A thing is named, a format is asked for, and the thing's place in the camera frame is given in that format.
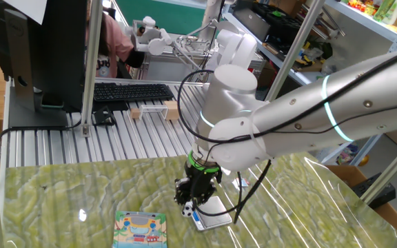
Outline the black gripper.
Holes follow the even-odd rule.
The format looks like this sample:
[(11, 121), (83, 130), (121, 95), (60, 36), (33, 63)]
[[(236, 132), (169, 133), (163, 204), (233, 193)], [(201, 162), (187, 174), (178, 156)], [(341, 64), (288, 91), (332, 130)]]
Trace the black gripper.
[(222, 180), (222, 171), (220, 167), (199, 170), (194, 166), (185, 166), (186, 178), (177, 178), (174, 180), (175, 197), (174, 201), (179, 205), (185, 205), (192, 200), (194, 209), (208, 202), (214, 195), (216, 186), (213, 179), (219, 184)]

